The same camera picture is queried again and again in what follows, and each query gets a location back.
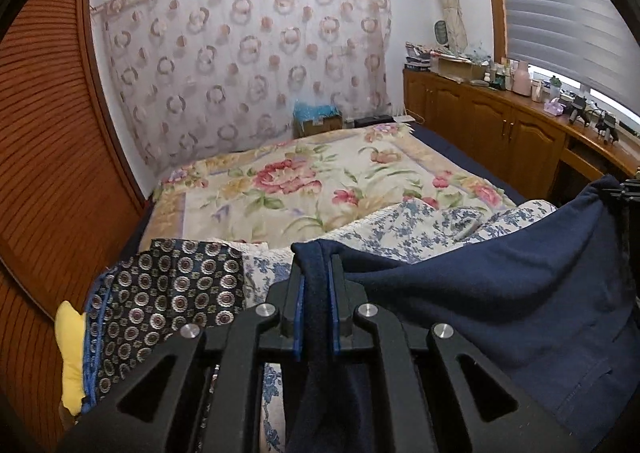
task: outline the wooden countertop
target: wooden countertop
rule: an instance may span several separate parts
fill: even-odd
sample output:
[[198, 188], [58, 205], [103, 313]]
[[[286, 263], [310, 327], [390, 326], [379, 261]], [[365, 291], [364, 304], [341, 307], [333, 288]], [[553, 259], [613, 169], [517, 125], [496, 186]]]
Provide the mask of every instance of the wooden countertop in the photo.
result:
[[576, 121], [575, 124], [569, 124], [568, 115], [561, 115], [557, 117], [548, 115], [544, 112], [544, 104], [542, 102], [535, 102], [530, 97], [520, 96], [513, 92], [500, 92], [498, 90], [482, 86], [472, 86], [471, 84], [466, 83], [457, 84], [455, 81], [438, 76], [437, 74], [432, 74], [430, 72], [425, 73], [444, 80], [447, 83], [462, 86], [476, 94], [484, 94], [488, 97], [507, 102], [523, 112], [543, 118], [551, 126], [556, 126], [565, 133], [596, 150], [630, 177], [635, 176], [638, 171], [638, 167], [640, 166], [640, 141], [630, 134], [627, 134], [622, 129], [618, 130], [618, 134], [620, 136], [619, 142], [604, 144], [603, 138], [598, 135], [598, 132], [593, 128], [593, 124], [589, 128], [585, 127], [580, 120]]

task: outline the wooden cabinet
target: wooden cabinet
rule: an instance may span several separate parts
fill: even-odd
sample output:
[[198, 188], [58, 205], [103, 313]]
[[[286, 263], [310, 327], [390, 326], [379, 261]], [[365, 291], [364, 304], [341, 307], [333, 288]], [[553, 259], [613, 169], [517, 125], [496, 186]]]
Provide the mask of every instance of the wooden cabinet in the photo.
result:
[[564, 132], [485, 88], [405, 72], [405, 106], [526, 198], [546, 198]]
[[423, 117], [430, 112], [428, 108], [428, 100], [430, 99], [430, 89], [428, 88], [431, 80], [424, 79], [424, 72], [405, 72], [404, 74], [404, 106], [412, 113]]
[[438, 133], [462, 151], [470, 152], [468, 109], [460, 86], [453, 82], [437, 83], [428, 106], [431, 123], [438, 127]]
[[605, 146], [593, 129], [548, 116], [541, 103], [512, 92], [405, 70], [404, 105], [526, 198], [549, 198], [560, 160], [585, 180], [607, 172], [623, 180], [640, 172], [637, 142], [626, 137], [624, 146], [622, 139]]
[[469, 118], [473, 122], [468, 134], [471, 139], [469, 155], [495, 176], [506, 176], [508, 151], [508, 128], [511, 107], [507, 103], [489, 97], [471, 97]]
[[525, 198], [546, 198], [556, 175], [564, 133], [514, 109], [508, 144], [505, 181]]

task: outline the wooden wardrobe door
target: wooden wardrobe door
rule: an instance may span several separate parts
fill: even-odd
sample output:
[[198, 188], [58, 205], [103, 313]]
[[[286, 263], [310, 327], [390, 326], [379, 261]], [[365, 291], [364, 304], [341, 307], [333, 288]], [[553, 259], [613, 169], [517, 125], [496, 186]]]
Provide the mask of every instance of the wooden wardrobe door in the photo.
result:
[[462, 92], [459, 84], [437, 79], [433, 83], [430, 108], [434, 112], [434, 129], [458, 149], [470, 154], [470, 119]]
[[511, 107], [499, 100], [481, 94], [469, 99], [473, 128], [472, 152], [469, 154], [500, 179], [506, 178], [508, 154], [508, 122]]
[[56, 308], [82, 311], [142, 213], [88, 26], [88, 0], [29, 0], [0, 42], [0, 389], [45, 451], [62, 435]]
[[0, 256], [50, 316], [82, 308], [142, 212], [97, 100], [87, 16], [87, 0], [29, 0], [0, 42]]
[[426, 72], [404, 72], [404, 107], [410, 115], [422, 116], [423, 121], [416, 119], [418, 123], [433, 129], [433, 115], [429, 106], [430, 80], [425, 74]]
[[62, 357], [51, 321], [0, 270], [0, 389], [44, 451], [53, 451], [63, 434], [61, 380]]
[[511, 123], [506, 181], [525, 198], [547, 198], [564, 146], [564, 133], [515, 109]]

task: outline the sheer curtain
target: sheer curtain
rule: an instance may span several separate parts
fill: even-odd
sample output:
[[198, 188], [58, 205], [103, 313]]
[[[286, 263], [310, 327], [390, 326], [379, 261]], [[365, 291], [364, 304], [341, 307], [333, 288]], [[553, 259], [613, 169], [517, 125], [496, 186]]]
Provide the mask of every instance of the sheer curtain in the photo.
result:
[[111, 77], [158, 174], [291, 137], [295, 100], [390, 111], [389, 0], [112, 0]]

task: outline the pink thermos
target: pink thermos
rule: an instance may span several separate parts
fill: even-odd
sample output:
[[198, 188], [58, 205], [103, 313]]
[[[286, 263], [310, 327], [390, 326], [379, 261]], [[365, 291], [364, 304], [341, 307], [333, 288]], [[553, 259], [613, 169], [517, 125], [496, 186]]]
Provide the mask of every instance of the pink thermos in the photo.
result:
[[526, 61], [518, 61], [518, 69], [513, 77], [513, 91], [521, 96], [531, 95], [531, 76], [529, 63]]

